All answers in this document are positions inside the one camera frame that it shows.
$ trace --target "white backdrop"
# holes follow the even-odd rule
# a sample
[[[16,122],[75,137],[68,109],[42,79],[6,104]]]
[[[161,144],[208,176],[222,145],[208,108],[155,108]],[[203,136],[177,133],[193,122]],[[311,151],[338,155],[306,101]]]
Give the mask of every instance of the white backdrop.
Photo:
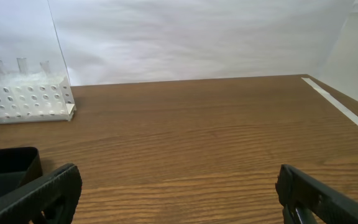
[[[74,85],[313,75],[324,65],[352,3],[50,0]],[[33,29],[17,31],[29,22],[26,12],[12,11],[12,5],[20,4],[19,12],[32,11],[30,23],[38,27],[36,34]],[[0,4],[1,8],[8,13],[0,14],[0,58],[32,52],[20,57],[60,59],[46,0],[20,0]],[[12,14],[27,19],[13,22],[8,18]],[[56,63],[62,66],[61,60]]]

